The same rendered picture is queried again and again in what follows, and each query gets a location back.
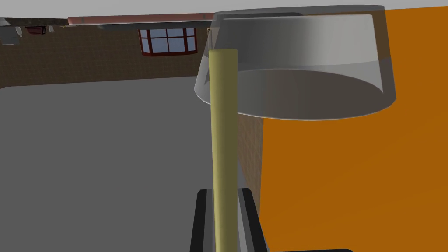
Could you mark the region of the long salmon-coloured board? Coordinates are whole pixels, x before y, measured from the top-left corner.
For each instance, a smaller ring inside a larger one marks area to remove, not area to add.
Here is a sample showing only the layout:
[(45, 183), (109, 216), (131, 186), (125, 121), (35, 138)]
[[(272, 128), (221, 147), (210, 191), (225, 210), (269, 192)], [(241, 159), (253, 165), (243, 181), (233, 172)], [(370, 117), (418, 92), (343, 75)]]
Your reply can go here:
[(112, 16), (85, 16), (68, 17), (70, 25), (108, 25), (133, 23), (163, 23), (163, 22), (190, 22), (211, 21), (214, 13), (190, 14), (146, 14), (146, 15), (112, 15)]

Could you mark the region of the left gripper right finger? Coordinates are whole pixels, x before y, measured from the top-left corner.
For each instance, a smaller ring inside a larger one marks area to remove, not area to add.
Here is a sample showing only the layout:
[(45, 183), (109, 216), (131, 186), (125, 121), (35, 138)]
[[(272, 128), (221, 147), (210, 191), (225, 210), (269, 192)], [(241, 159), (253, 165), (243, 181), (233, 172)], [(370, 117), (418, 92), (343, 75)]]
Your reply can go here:
[(252, 192), (238, 189), (238, 252), (269, 252)]

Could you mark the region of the red-framed window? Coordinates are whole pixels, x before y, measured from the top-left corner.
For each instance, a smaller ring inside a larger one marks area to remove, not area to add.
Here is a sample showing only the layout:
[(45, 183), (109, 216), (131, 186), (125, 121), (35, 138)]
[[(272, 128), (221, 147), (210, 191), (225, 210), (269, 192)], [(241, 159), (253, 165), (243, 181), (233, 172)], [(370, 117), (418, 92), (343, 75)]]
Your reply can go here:
[(181, 56), (198, 52), (195, 28), (138, 31), (144, 56)]

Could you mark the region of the yellow pole lamp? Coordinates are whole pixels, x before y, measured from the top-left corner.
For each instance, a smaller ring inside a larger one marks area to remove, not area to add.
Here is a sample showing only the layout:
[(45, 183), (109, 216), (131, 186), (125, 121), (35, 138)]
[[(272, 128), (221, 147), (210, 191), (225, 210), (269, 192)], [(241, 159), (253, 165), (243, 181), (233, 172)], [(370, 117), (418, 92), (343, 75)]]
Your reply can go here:
[(382, 5), (220, 11), (208, 29), (195, 93), (210, 105), (216, 252), (237, 252), (237, 115), (355, 118), (396, 99)]

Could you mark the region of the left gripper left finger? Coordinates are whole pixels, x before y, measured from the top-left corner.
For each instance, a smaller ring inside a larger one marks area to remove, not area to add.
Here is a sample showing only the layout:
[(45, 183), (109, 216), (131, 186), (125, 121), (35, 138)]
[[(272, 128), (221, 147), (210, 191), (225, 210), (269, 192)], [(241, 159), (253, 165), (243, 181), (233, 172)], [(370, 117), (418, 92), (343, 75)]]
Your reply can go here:
[(197, 193), (189, 252), (214, 252), (212, 190)]

